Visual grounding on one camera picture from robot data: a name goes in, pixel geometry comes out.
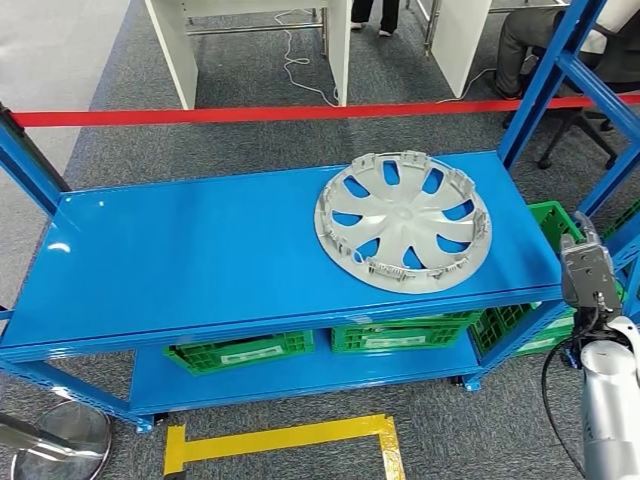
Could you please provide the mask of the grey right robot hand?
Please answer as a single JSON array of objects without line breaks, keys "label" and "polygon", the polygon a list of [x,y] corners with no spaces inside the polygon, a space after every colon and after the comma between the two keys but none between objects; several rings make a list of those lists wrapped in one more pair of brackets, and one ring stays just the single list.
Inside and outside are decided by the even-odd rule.
[{"label": "grey right robot hand", "polygon": [[574,308],[595,308],[607,315],[620,314],[622,303],[617,291],[613,261],[592,222],[580,211],[574,214],[580,242],[563,234],[560,242],[563,299]]}]

